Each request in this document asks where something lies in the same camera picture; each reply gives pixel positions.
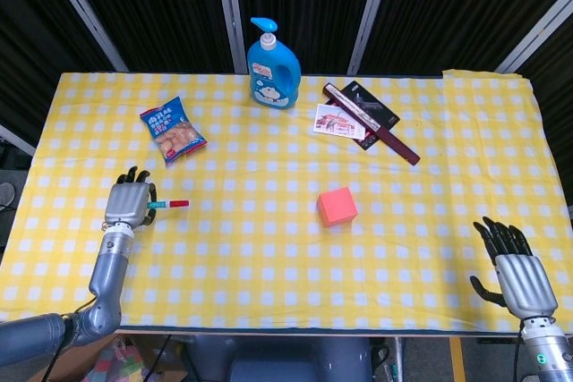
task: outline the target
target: printed label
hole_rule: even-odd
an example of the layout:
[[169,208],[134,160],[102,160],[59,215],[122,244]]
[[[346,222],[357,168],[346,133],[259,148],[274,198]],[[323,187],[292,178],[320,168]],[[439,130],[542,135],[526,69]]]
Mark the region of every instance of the printed label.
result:
[[165,132],[169,124],[171,124],[171,108],[166,107],[159,110],[156,114],[152,115],[147,124],[150,127],[153,137],[158,136],[160,133]]
[[261,87],[254,91],[254,96],[261,103],[275,106],[286,106],[288,98],[280,98],[280,93],[273,87]]
[[262,64],[258,63],[253,63],[252,71],[272,80],[272,72],[270,71],[270,68],[267,66],[263,66]]

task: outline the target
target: blue pump bottle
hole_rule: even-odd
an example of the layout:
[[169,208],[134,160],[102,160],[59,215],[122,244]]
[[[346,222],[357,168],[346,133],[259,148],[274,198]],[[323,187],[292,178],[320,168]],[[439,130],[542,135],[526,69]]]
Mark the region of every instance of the blue pump bottle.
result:
[[295,54],[277,41],[277,24],[268,18],[251,18],[264,31],[247,54],[251,75],[251,96],[261,105],[287,109],[298,98],[301,65]]

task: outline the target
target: red foam block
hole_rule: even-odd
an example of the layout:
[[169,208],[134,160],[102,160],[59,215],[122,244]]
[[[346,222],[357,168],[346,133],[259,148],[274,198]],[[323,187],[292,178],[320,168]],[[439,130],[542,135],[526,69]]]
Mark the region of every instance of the red foam block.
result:
[[325,227],[350,222],[358,215],[348,187],[323,192],[319,196],[318,207]]

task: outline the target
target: blue snack packaging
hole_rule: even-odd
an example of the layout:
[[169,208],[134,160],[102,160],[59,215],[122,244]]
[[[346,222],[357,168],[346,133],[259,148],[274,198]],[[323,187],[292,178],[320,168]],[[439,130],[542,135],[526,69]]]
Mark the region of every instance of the blue snack packaging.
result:
[[182,154],[189,154],[207,145],[205,138],[187,118],[179,97],[145,111],[140,114],[140,118],[150,129],[151,137],[157,142],[166,165]]

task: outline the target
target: marker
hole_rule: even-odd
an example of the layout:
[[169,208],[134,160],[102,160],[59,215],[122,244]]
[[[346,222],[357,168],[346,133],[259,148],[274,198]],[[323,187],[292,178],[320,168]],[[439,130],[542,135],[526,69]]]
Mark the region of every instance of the marker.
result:
[[149,201],[147,209],[184,208],[189,206],[189,200]]

